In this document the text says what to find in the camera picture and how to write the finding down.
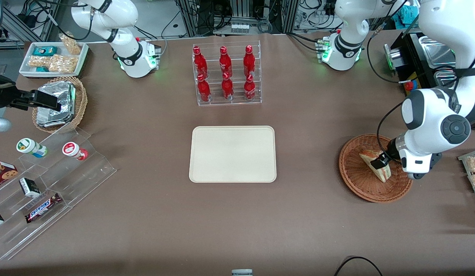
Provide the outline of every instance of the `wicker basket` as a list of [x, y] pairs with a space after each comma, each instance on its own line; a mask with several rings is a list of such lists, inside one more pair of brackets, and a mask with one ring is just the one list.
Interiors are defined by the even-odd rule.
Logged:
[[[82, 82], [76, 77], [56, 77], [53, 80], [50, 80], [48, 83], [51, 84], [52, 82], [72, 82], [76, 87], [76, 113], [74, 115], [74, 119], [70, 122], [70, 125], [76, 127], [80, 124], [82, 118], [84, 117], [85, 107], [87, 106], [87, 94], [85, 93], [85, 88], [82, 85]], [[36, 123], [36, 115], [38, 114], [38, 109], [33, 108], [33, 124], [39, 130], [46, 131], [48, 133], [54, 133], [63, 125], [60, 126], [53, 126], [43, 128]]]
[[[389, 138], [380, 136], [384, 148]], [[365, 149], [379, 150], [375, 134], [363, 134], [346, 143], [339, 154], [339, 171], [346, 185], [359, 197], [371, 202], [388, 203], [402, 198], [411, 188], [413, 181], [400, 164], [389, 163], [391, 177], [383, 183], [365, 164], [359, 153]]]

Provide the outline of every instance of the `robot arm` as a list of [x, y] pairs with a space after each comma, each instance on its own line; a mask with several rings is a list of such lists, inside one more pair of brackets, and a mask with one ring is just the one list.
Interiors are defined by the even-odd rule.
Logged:
[[130, 0], [84, 0], [72, 7], [74, 21], [106, 40], [118, 55], [122, 70], [130, 77], [144, 77], [158, 68], [160, 48], [137, 41], [127, 28], [137, 23], [138, 11]]
[[[425, 0], [419, 26], [425, 35], [449, 46], [458, 69], [475, 68], [475, 0]], [[411, 178], [423, 177], [441, 153], [464, 143], [475, 119], [475, 75], [458, 76], [455, 91], [446, 87], [414, 90], [401, 106], [408, 130], [386, 150]], [[372, 161], [376, 168], [388, 158]]]
[[329, 45], [323, 47], [327, 54], [322, 56], [322, 62], [335, 70], [350, 69], [369, 32], [366, 19], [391, 15], [403, 3], [403, 0], [338, 0], [334, 13], [343, 20], [343, 27], [341, 33], [323, 38]]

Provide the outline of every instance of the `acrylic bottle rack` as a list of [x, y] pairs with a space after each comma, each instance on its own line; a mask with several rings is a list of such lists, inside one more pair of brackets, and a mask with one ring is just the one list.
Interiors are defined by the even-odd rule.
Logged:
[[[244, 76], [244, 55], [246, 53], [246, 46], [253, 46], [253, 54], [255, 55], [255, 75], [254, 82], [255, 98], [253, 101], [246, 101], [244, 98], [244, 83], [246, 76]], [[198, 72], [194, 63], [195, 56], [193, 55], [193, 73], [195, 77], [195, 89], [197, 91], [197, 102], [199, 106], [206, 105], [234, 105], [234, 104], [260, 104], [263, 101], [263, 90], [261, 86], [261, 44], [259, 40], [244, 41], [244, 42], [219, 42], [219, 43], [202, 43], [194, 44], [199, 46], [204, 55], [208, 66], [207, 82], [210, 86], [212, 100], [204, 102], [200, 99], [198, 92]], [[222, 71], [220, 70], [220, 47], [226, 46], [227, 53], [232, 61], [232, 77], [230, 78], [234, 87], [234, 98], [227, 101], [224, 98], [222, 91]]]
[[[116, 172], [106, 157], [93, 148], [89, 137], [82, 129], [66, 125], [40, 142], [48, 148], [46, 156], [24, 154], [13, 162], [19, 174], [0, 186], [0, 214], [4, 219], [0, 225], [1, 260], [14, 257]], [[62, 146], [69, 141], [85, 148], [89, 152], [87, 159], [78, 161], [65, 156]], [[32, 199], [24, 195], [19, 184], [23, 177], [34, 180], [40, 196]], [[57, 193], [62, 201], [26, 223], [25, 215]]]

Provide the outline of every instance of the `red bottle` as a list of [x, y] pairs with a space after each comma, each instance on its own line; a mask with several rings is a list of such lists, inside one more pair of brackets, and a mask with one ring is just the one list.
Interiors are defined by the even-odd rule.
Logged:
[[234, 98], [234, 85], [230, 80], [229, 73], [225, 72], [222, 74], [222, 91], [224, 91], [224, 98], [227, 101], [231, 101]]
[[253, 55], [253, 46], [246, 46], [246, 54], [244, 55], [244, 76], [255, 74], [255, 55]]
[[248, 75], [246, 83], [244, 84], [244, 98], [246, 101], [253, 101], [255, 99], [255, 82], [253, 82], [253, 75]]
[[223, 73], [229, 73], [229, 77], [232, 77], [232, 63], [230, 56], [227, 54], [227, 48], [225, 46], [220, 47], [220, 69]]
[[200, 99], [204, 102], [209, 102], [212, 100], [212, 96], [210, 94], [210, 86], [208, 82], [205, 80], [203, 74], [198, 74], [198, 92], [200, 93]]
[[200, 51], [200, 47], [193, 47], [193, 54], [195, 54], [195, 65], [197, 66], [197, 72], [202, 74], [206, 79], [208, 77], [208, 66], [206, 65], [206, 59], [204, 55], [202, 55], [202, 52]]

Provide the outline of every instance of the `table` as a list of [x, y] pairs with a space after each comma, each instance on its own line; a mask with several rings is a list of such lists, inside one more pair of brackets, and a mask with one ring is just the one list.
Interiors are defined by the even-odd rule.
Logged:
[[[387, 74], [382, 45], [373, 64]], [[323, 33], [310, 37], [322, 37]], [[194, 43], [261, 40], [261, 105], [197, 106]], [[350, 138], [374, 133], [404, 98], [377, 78], [362, 52], [347, 72], [317, 63], [285, 35], [170, 40], [159, 71], [127, 77], [108, 44], [92, 44], [82, 82], [88, 106], [80, 125], [119, 171], [11, 261], [0, 275], [333, 275], [349, 255], [371, 259], [384, 275], [475, 275], [475, 196], [457, 156], [475, 150], [475, 131], [397, 202], [354, 195], [337, 166]], [[18, 79], [20, 89], [46, 80]], [[31, 112], [9, 109], [13, 129], [0, 133], [0, 159], [19, 156], [25, 136], [42, 140]], [[269, 125], [276, 132], [278, 177], [270, 184], [196, 184], [188, 178], [197, 126]], [[400, 112], [383, 124], [405, 131]], [[355, 260], [341, 275], [377, 275]]]

